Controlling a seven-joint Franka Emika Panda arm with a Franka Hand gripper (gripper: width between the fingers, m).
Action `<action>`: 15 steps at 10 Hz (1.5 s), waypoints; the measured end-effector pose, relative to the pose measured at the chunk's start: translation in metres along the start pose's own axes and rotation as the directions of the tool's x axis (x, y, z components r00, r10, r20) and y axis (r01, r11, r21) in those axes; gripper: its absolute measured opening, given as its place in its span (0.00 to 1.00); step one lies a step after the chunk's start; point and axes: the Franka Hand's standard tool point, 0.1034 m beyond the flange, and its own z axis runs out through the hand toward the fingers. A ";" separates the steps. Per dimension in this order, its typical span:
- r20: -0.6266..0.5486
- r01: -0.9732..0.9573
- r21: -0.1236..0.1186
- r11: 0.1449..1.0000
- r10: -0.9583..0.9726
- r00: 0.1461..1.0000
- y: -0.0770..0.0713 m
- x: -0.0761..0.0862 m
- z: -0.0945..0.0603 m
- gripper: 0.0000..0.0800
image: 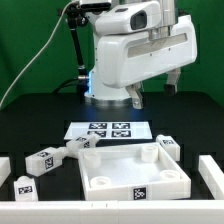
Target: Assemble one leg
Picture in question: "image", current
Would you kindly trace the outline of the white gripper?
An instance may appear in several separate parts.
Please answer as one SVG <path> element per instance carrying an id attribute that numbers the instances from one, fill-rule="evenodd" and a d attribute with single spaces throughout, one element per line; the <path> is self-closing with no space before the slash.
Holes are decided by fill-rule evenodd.
<path id="1" fill-rule="evenodd" d="M 177 24 L 170 37 L 154 41 L 149 40 L 148 32 L 104 36 L 97 54 L 101 81 L 112 88 L 127 86 L 133 107 L 142 109 L 140 81 L 169 71 L 164 93 L 177 93 L 179 67 L 194 62 L 197 56 L 195 30 L 191 23 Z"/>

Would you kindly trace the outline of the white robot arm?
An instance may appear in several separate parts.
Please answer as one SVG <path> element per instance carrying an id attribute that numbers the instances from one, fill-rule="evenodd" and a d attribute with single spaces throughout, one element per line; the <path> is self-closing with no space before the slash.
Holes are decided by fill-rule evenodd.
<path id="1" fill-rule="evenodd" d="M 144 105 L 142 82 L 167 76 L 164 92 L 177 93 L 181 68 L 197 57 L 191 16 L 176 0 L 89 0 L 87 14 L 94 37 L 95 64 L 85 97 L 98 105 Z"/>

